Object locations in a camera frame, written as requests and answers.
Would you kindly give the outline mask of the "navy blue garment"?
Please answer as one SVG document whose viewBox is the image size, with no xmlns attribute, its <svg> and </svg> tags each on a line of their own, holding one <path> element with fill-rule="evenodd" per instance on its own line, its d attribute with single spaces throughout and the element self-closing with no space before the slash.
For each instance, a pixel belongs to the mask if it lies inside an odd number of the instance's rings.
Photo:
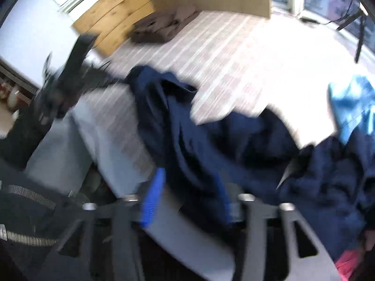
<svg viewBox="0 0 375 281">
<path fill-rule="evenodd" d="M 338 259 L 374 227 L 374 145 L 354 130 L 347 143 L 329 136 L 298 148 L 270 109 L 256 117 L 232 112 L 197 125 L 190 116 L 196 88 L 171 72 L 136 66 L 125 79 L 134 95 L 138 133 L 180 199 L 182 212 L 228 240 L 239 222 L 235 195 L 266 204 L 290 202 Z"/>
</svg>

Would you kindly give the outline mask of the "folded brown clothes stack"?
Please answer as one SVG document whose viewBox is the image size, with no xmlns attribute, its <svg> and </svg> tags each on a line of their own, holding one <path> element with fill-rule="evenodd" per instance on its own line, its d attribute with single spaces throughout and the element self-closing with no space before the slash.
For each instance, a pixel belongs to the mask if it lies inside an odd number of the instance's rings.
<svg viewBox="0 0 375 281">
<path fill-rule="evenodd" d="M 194 6 L 180 6 L 171 11 L 151 13 L 134 23 L 131 41 L 151 44 L 168 43 L 199 14 L 200 10 Z"/>
</svg>

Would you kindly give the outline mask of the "red cloth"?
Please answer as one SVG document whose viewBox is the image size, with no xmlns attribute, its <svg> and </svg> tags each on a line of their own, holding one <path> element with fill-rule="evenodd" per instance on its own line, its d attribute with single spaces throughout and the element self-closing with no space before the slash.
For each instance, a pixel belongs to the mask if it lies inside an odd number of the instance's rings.
<svg viewBox="0 0 375 281">
<path fill-rule="evenodd" d="M 339 259 L 335 262 L 335 267 L 341 277 L 342 281 L 350 280 L 350 277 L 359 265 L 364 251 L 362 249 L 347 250 L 341 254 Z"/>
</svg>

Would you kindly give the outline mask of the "grey bed sheet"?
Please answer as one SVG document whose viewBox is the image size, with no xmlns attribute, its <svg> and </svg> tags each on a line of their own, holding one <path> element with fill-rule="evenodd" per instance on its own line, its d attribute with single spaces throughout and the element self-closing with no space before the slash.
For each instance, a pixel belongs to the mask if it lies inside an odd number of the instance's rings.
<svg viewBox="0 0 375 281">
<path fill-rule="evenodd" d="M 54 121 L 29 159 L 26 173 L 62 194 L 83 190 L 89 167 L 97 166 L 118 198 L 136 193 L 158 168 L 136 131 L 134 116 L 120 123 L 123 146 L 94 119 L 85 101 Z M 152 223 L 138 231 L 144 280 L 231 280 L 235 259 L 230 249 L 193 225 L 166 182 Z"/>
</svg>

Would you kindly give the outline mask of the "black zippered bag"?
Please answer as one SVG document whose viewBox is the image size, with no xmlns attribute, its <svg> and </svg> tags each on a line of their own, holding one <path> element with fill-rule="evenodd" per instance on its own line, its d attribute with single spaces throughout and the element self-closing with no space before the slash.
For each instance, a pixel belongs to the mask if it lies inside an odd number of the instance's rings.
<svg viewBox="0 0 375 281">
<path fill-rule="evenodd" d="M 1 161 L 1 269 L 36 280 L 48 254 L 75 220 L 78 205 Z"/>
</svg>

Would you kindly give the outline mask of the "light blue striped garment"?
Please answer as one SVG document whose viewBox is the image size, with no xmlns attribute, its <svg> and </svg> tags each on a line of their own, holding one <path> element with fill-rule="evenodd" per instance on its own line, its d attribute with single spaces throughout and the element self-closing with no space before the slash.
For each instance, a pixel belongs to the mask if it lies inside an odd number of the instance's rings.
<svg viewBox="0 0 375 281">
<path fill-rule="evenodd" d="M 347 143 L 355 128 L 374 137 L 374 79 L 355 75 L 328 86 L 329 103 L 339 139 Z"/>
</svg>

